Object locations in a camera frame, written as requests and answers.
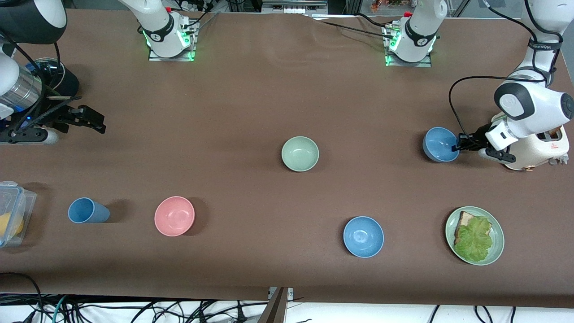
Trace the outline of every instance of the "green lettuce leaf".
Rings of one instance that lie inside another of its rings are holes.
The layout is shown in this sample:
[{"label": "green lettuce leaf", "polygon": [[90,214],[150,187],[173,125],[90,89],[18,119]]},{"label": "green lettuce leaf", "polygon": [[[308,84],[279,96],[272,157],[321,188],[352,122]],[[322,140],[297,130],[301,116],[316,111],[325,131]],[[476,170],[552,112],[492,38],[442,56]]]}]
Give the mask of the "green lettuce leaf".
[{"label": "green lettuce leaf", "polygon": [[479,262],[488,255],[492,247],[492,238],[486,233],[491,224],[486,217],[474,217],[468,225],[459,227],[459,243],[455,244],[456,253],[466,260]]}]

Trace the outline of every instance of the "clear food container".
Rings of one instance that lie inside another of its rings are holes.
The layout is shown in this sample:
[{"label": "clear food container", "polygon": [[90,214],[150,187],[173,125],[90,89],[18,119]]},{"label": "clear food container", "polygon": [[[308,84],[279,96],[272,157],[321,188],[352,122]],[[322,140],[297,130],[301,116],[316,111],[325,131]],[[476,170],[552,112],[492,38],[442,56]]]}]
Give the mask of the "clear food container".
[{"label": "clear food container", "polygon": [[36,193],[15,182],[0,182],[0,248],[22,244]]}]

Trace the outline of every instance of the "yellow food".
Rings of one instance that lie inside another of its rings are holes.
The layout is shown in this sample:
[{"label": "yellow food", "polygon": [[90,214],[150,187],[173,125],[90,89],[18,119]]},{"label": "yellow food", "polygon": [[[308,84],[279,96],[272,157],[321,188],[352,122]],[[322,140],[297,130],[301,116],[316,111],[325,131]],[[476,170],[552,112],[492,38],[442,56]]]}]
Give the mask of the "yellow food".
[{"label": "yellow food", "polygon": [[[6,228],[8,227],[8,221],[10,221],[10,215],[11,213],[4,213],[3,215],[0,216],[0,236],[3,236],[4,233],[6,232]],[[16,229],[15,234],[19,234],[20,232],[22,232],[23,228],[24,228],[24,221],[20,221],[20,225],[18,226],[18,229]]]}]

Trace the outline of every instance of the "teal cable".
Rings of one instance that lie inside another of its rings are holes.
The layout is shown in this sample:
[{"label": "teal cable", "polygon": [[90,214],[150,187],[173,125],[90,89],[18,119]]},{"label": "teal cable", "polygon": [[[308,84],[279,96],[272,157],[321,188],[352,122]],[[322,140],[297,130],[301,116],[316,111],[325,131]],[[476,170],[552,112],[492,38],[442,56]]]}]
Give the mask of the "teal cable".
[{"label": "teal cable", "polygon": [[58,304],[54,308],[54,316],[52,317],[52,323],[56,323],[56,316],[58,315],[58,311],[60,310],[60,306],[62,306],[62,303],[64,302],[64,298],[66,298],[66,295],[64,295],[64,296],[62,296],[62,298],[60,298],[60,300],[58,301]]}]

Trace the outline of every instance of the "bread slice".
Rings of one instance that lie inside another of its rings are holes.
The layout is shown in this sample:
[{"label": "bread slice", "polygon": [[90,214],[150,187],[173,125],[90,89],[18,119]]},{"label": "bread slice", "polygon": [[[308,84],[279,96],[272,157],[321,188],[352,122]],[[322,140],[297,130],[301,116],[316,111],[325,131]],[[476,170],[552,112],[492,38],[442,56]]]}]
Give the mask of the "bread slice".
[{"label": "bread slice", "polygon": [[[461,211],[460,212],[460,219],[459,219],[459,223],[456,225],[456,231],[455,231],[455,244],[460,242],[460,237],[459,237],[459,228],[461,225],[468,225],[468,223],[470,222],[470,220],[472,220],[473,218],[475,218],[475,216],[473,216],[472,214],[470,214],[469,212],[466,211]],[[490,234],[490,230],[492,228],[492,224],[490,225],[490,229],[488,229],[488,231],[486,232],[486,234]]]}]

